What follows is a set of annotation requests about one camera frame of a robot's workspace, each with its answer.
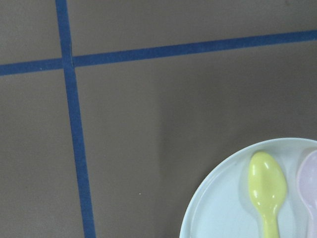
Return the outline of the white round plate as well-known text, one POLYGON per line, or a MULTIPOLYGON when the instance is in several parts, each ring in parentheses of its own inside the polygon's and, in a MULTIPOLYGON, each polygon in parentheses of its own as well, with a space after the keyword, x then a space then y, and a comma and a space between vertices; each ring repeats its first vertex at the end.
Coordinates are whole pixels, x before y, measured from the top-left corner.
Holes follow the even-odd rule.
POLYGON ((269 153, 284 172, 288 193, 278 214, 282 238, 305 238, 309 213, 297 189, 297 173, 317 148, 315 140, 278 138, 259 142, 229 156, 213 169, 194 193, 185 212, 181 238, 262 238, 260 215, 248 193, 248 167, 257 151, 269 153))

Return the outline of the yellow plastic spoon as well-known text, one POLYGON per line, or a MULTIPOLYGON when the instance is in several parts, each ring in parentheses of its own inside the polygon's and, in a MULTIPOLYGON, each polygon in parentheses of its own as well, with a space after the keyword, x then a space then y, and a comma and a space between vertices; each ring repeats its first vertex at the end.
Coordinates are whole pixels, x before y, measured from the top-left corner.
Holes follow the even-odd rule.
POLYGON ((278 162, 265 151, 258 151, 251 157, 248 192, 262 219, 264 237, 280 237, 278 213, 286 199, 287 182, 278 162))

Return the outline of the pink plastic spoon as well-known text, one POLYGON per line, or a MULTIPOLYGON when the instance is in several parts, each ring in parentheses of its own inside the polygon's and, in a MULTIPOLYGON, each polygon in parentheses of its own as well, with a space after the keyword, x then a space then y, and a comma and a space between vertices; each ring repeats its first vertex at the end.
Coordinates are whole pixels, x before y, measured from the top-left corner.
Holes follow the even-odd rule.
POLYGON ((297 172, 297 189, 309 215, 308 238, 317 237, 317 151, 312 151, 297 172))

